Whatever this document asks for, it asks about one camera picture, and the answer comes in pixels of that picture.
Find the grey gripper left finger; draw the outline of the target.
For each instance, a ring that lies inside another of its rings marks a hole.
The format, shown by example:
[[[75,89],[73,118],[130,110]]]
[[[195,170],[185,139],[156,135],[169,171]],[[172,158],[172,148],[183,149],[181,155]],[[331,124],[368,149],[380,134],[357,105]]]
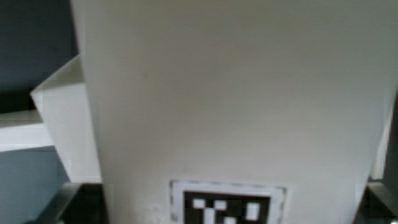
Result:
[[[66,183],[39,214],[37,224],[108,224],[103,186]]]

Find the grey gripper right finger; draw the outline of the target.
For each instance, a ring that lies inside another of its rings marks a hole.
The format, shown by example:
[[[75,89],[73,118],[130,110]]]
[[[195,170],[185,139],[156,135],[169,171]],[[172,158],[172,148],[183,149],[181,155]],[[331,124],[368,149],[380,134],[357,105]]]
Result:
[[[359,211],[366,219],[382,219],[382,224],[398,224],[398,195],[382,182],[366,184]]]

